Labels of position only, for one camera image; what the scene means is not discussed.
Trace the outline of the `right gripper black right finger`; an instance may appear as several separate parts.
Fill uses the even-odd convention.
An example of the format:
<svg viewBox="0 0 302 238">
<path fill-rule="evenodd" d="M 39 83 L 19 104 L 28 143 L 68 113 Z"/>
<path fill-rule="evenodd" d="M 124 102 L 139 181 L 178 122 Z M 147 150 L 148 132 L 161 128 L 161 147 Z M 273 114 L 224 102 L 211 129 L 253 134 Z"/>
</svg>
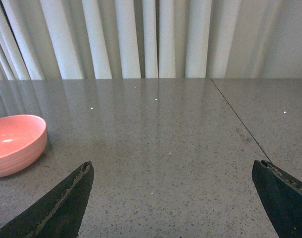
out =
<svg viewBox="0 0 302 238">
<path fill-rule="evenodd" d="M 302 182 L 273 163 L 255 160 L 252 180 L 280 238 L 302 238 Z"/>
</svg>

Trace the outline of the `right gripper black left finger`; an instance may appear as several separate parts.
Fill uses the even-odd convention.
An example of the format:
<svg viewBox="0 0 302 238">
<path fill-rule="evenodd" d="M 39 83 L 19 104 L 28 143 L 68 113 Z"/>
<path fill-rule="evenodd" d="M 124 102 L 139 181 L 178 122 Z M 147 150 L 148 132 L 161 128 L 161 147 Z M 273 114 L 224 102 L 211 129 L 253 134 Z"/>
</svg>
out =
<svg viewBox="0 0 302 238">
<path fill-rule="evenodd" d="M 94 168 L 85 162 L 0 228 L 0 238 L 76 238 L 88 204 Z"/>
</svg>

